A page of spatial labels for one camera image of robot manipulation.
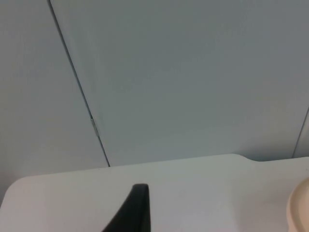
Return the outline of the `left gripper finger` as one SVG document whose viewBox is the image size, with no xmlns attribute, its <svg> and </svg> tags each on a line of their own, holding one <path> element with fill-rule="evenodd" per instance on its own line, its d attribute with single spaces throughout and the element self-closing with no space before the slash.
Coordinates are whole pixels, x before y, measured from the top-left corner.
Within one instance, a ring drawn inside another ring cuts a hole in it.
<svg viewBox="0 0 309 232">
<path fill-rule="evenodd" d="M 134 184 L 103 232 L 150 232 L 150 195 L 147 184 Z"/>
</svg>

